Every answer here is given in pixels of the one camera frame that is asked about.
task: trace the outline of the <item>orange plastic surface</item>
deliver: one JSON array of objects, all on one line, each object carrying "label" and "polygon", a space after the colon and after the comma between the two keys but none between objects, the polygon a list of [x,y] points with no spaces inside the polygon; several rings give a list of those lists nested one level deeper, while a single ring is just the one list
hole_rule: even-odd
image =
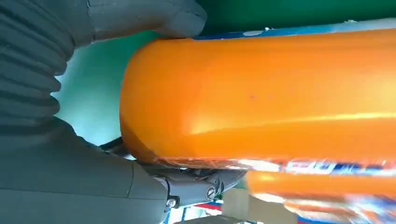
[{"label": "orange plastic surface", "polygon": [[251,194],[273,194],[288,199],[343,202],[348,195],[375,195],[396,199],[394,177],[249,171],[246,183]]},{"label": "orange plastic surface", "polygon": [[147,161],[396,161],[395,58],[396,30],[156,41],[127,68],[122,137]]}]

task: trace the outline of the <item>green background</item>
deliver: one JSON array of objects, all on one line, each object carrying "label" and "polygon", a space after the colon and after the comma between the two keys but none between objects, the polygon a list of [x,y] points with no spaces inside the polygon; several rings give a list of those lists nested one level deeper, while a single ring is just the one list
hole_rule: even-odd
[{"label": "green background", "polygon": [[[396,0],[198,0],[208,13],[203,34],[396,17]],[[131,55],[156,38],[150,31],[77,50],[59,77],[60,118],[100,145],[120,136],[119,95]]]}]

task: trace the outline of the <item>gray fabric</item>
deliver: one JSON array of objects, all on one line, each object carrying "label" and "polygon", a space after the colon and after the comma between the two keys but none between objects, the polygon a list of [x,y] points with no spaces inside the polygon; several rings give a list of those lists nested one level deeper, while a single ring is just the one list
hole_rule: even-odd
[{"label": "gray fabric", "polygon": [[[98,209],[96,224],[110,217],[118,224],[162,219],[166,188],[135,162],[106,156],[76,136],[53,116],[59,103],[50,93],[60,90],[55,76],[78,46],[177,24],[175,18],[196,27],[185,33],[178,29],[184,26],[171,25],[177,36],[202,30],[204,19],[167,13],[184,12],[174,7],[160,0],[0,1],[0,223],[90,223],[100,206],[111,215]],[[134,20],[138,14],[145,17]]]}]

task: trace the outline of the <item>gloved hand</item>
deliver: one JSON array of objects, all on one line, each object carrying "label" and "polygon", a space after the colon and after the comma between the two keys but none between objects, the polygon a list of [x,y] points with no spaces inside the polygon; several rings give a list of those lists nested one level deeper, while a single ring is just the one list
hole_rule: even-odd
[{"label": "gloved hand", "polygon": [[195,0],[35,0],[56,14],[76,46],[157,30],[172,37],[199,35],[206,12]]},{"label": "gloved hand", "polygon": [[75,48],[147,29],[198,35],[203,9],[193,0],[1,0],[0,11],[0,223],[161,221],[166,186],[93,150],[54,116],[50,94]]},{"label": "gloved hand", "polygon": [[157,30],[192,37],[204,28],[206,12],[195,0],[89,0],[96,40]]}]

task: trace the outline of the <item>orange bottle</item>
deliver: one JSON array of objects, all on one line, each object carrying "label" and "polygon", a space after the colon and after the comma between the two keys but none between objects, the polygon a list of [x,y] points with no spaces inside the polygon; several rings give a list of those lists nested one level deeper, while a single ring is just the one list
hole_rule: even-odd
[{"label": "orange bottle", "polygon": [[140,160],[189,167],[393,167],[395,58],[395,29],[159,40],[127,68],[122,137]]}]

